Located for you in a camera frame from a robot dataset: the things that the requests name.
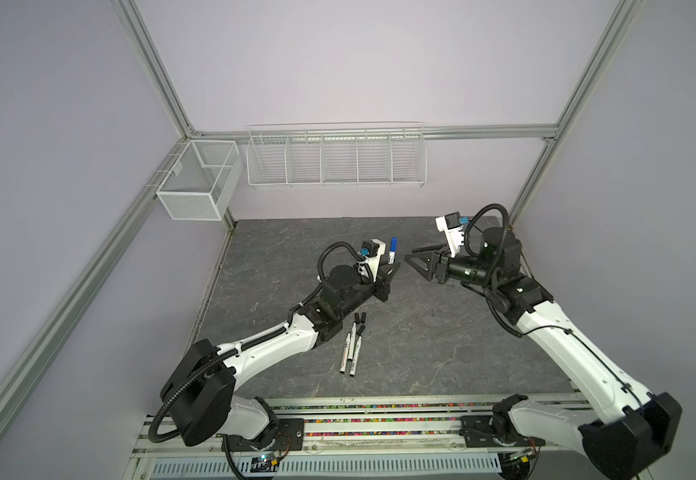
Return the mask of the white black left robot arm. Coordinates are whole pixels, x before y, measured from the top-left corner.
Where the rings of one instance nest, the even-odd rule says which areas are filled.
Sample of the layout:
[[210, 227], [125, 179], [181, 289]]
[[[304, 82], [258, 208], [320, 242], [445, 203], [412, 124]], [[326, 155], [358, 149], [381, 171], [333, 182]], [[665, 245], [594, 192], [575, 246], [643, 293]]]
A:
[[151, 420], [148, 440], [159, 444], [179, 437], [192, 447], [221, 434], [255, 449], [273, 445], [284, 431], [279, 418], [264, 399], [244, 398], [238, 389], [268, 368], [330, 341], [368, 300], [387, 301], [399, 269], [397, 245], [396, 239], [370, 239], [355, 249], [335, 242], [317, 260], [317, 286], [288, 310], [285, 321], [233, 342], [194, 343], [160, 392], [162, 405]]

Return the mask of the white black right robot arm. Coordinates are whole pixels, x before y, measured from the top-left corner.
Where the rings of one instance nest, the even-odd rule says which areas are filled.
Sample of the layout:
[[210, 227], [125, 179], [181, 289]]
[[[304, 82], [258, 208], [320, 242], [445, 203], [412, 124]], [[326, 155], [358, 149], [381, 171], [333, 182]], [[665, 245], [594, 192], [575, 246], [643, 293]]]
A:
[[514, 394], [494, 405], [490, 420], [463, 426], [464, 435], [477, 433], [503, 447], [550, 442], [584, 455], [609, 479], [634, 479], [672, 450], [682, 406], [626, 373], [523, 272], [523, 245], [503, 205], [489, 204], [471, 218], [454, 212], [436, 224], [445, 243], [416, 248], [405, 261], [429, 282], [457, 281], [482, 296], [498, 324], [534, 341], [590, 406], [578, 412]]

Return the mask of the white marker blue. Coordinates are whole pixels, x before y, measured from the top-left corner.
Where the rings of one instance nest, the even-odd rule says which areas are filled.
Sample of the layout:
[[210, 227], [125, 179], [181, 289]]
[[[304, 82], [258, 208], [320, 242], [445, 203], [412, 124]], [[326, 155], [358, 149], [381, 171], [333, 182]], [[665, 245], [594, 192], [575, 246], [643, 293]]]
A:
[[389, 264], [394, 264], [396, 261], [397, 247], [398, 247], [398, 238], [392, 237], [391, 241], [390, 241], [390, 245], [389, 245], [389, 251], [388, 251], [388, 263]]

